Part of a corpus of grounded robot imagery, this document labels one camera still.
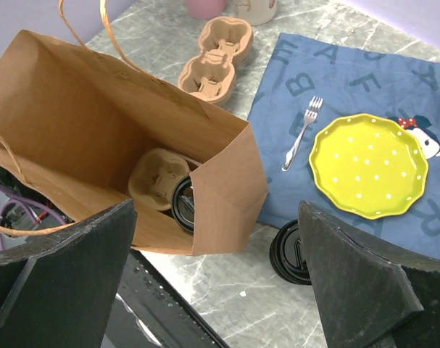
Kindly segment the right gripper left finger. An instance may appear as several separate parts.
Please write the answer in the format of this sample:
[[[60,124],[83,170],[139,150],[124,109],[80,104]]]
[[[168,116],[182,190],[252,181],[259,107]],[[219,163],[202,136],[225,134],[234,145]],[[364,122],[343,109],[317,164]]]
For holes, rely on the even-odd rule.
[[[136,219],[126,200],[0,252],[0,347],[100,347]]]

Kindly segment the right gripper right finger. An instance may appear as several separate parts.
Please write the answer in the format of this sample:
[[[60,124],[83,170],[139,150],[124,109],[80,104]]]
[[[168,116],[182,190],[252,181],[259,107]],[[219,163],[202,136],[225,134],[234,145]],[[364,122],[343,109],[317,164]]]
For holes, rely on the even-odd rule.
[[[299,204],[302,253],[328,347],[440,347],[440,260]]]

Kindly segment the single cardboard cup carrier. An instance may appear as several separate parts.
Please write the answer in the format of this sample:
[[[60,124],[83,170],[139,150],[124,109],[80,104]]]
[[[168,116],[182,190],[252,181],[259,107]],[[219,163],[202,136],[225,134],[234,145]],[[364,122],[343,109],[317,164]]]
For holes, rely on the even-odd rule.
[[[137,208],[168,211],[175,187],[200,164],[168,149],[150,149],[141,156],[130,174],[128,193]]]

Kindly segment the black cup lid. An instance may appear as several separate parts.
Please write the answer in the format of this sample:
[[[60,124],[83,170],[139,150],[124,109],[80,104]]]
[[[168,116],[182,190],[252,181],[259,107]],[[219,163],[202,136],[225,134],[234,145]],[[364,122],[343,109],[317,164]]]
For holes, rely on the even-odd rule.
[[[176,223],[186,232],[194,233],[194,189],[187,175],[175,186],[171,197],[171,212]]]

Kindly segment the stack of black lids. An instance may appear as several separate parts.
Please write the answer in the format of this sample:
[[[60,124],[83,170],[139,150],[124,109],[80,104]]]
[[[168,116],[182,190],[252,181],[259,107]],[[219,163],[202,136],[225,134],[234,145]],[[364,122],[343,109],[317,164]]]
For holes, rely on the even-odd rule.
[[[298,220],[285,224],[275,235],[269,249],[270,264],[283,280],[311,286],[306,260],[302,256]]]

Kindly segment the brown paper bag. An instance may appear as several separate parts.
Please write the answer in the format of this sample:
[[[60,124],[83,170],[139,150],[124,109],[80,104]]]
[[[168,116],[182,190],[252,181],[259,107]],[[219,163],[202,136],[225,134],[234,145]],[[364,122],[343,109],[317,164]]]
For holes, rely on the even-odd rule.
[[[134,198],[132,246],[165,254],[240,252],[267,196],[252,126],[135,66],[21,30],[0,58],[0,166],[80,221],[132,197],[150,150],[191,160],[194,232]]]

